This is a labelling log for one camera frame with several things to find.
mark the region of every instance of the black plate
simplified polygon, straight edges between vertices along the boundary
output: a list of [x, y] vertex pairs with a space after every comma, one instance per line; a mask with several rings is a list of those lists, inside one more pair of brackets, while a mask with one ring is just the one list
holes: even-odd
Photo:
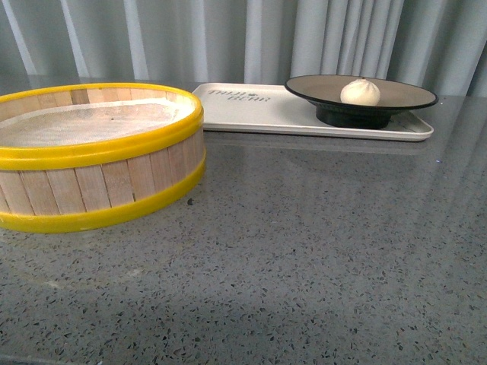
[[342, 89], [358, 78], [342, 75], [299, 76], [289, 79], [285, 88], [315, 105], [320, 121], [340, 128], [382, 129], [394, 114], [425, 108], [438, 102], [435, 94], [421, 87], [367, 78], [379, 88], [379, 104], [362, 106], [342, 103]]

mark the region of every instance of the wooden slat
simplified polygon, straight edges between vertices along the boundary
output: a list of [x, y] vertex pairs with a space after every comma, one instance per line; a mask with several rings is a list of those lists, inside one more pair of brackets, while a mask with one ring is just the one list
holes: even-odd
[[184, 95], [176, 94], [176, 103], [183, 104], [183, 105], [189, 105], [192, 103], [192, 101], [191, 101], [191, 99], [185, 97]]
[[157, 192], [161, 192], [172, 185], [170, 177], [169, 153], [167, 148], [151, 154], [152, 176]]
[[119, 101], [119, 94], [117, 93], [115, 88], [108, 87], [106, 89], [102, 89], [102, 92], [103, 101]]
[[69, 106], [73, 105], [73, 100], [71, 99], [71, 94], [69, 91], [62, 91], [53, 94], [54, 99], [56, 99], [57, 106]]
[[173, 184], [178, 183], [186, 177], [186, 166], [184, 165], [183, 143], [173, 144], [167, 148], [169, 153], [170, 174]]
[[134, 195], [126, 160], [105, 163], [101, 166], [112, 207], [132, 203]]
[[59, 213], [72, 214], [86, 211], [74, 169], [48, 170], [47, 178], [53, 189]]
[[87, 89], [86, 92], [88, 93], [90, 104], [102, 103], [105, 101], [103, 91], [101, 89]]
[[58, 106], [54, 94], [41, 94], [37, 96], [37, 99], [39, 100], [41, 109], [55, 108]]
[[29, 197], [18, 171], [0, 171], [0, 186], [12, 213], [33, 215]]
[[5, 103], [5, 106], [7, 107], [9, 118], [13, 118], [14, 116], [19, 116], [27, 112], [24, 108], [22, 100], [20, 99], [10, 100]]
[[0, 211], [4, 213], [10, 213], [10, 208], [8, 207], [7, 199], [3, 193], [2, 187], [0, 186]]
[[195, 169], [196, 155], [195, 155], [195, 135], [191, 135], [183, 141], [184, 145], [184, 166], [186, 167], [186, 175]]
[[132, 100], [132, 93], [128, 88], [116, 89], [116, 95], [120, 101]]
[[132, 95], [132, 100], [145, 99], [144, 89], [130, 89], [130, 94]]
[[11, 103], [11, 101], [6, 101], [6, 102], [0, 104], [0, 122], [2, 120], [9, 119], [13, 116], [12, 115], [13, 112], [8, 107], [9, 103]]
[[21, 173], [35, 215], [58, 215], [59, 209], [45, 171]]
[[88, 91], [86, 89], [71, 90], [71, 100], [73, 101], [73, 105], [90, 103]]
[[170, 91], [168, 91], [166, 93], [166, 99], [168, 99], [169, 101], [176, 101], [177, 94], [176, 93], [171, 93]]
[[22, 102], [24, 113], [35, 112], [36, 110], [41, 109], [39, 97], [37, 95], [32, 97], [23, 97], [22, 99], [19, 99], [19, 101]]
[[151, 158], [145, 154], [144, 156], [130, 158], [127, 162], [129, 164], [130, 181], [132, 181], [135, 200], [155, 194]]
[[203, 136], [203, 127], [201, 127], [196, 133], [196, 162], [201, 163], [203, 153], [205, 151], [205, 141]]
[[144, 94], [145, 94], [145, 97], [147, 99], [158, 98], [158, 97], [166, 97], [165, 91], [162, 91], [162, 90], [147, 89], [147, 90], [144, 90]]
[[75, 172], [86, 211], [109, 208], [110, 200], [100, 165], [77, 167]]

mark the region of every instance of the yellow plastic band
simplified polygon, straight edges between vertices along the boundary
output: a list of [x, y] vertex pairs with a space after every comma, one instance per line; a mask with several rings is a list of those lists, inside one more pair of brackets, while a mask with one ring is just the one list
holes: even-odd
[[108, 141], [41, 148], [0, 146], [0, 170], [55, 170], [125, 160], [181, 142], [196, 133], [203, 124], [203, 108], [198, 97], [174, 87], [153, 84], [107, 83], [47, 87], [4, 95], [0, 97], [0, 107], [6, 101], [41, 94], [115, 87], [167, 91], [191, 99], [196, 107], [186, 118], [160, 129]]
[[153, 213], [182, 198], [205, 172], [206, 152], [197, 168], [177, 184], [140, 201], [86, 213], [36, 216], [0, 212], [0, 227], [34, 233], [65, 233], [106, 227]]

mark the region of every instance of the terrazzo countertop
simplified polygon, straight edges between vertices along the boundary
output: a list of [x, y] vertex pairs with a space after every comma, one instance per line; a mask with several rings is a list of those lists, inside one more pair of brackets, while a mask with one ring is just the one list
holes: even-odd
[[0, 363], [487, 363], [487, 100], [417, 114], [419, 143], [206, 132], [163, 210], [0, 230]]

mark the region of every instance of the rectangular tray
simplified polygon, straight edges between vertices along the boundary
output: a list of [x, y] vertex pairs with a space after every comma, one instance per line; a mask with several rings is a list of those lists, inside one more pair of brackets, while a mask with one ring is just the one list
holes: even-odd
[[315, 116], [316, 107], [284, 86], [199, 85], [193, 93], [205, 109], [206, 131], [316, 135], [326, 137], [424, 141], [433, 127], [411, 112], [397, 114], [381, 130], [337, 128]]

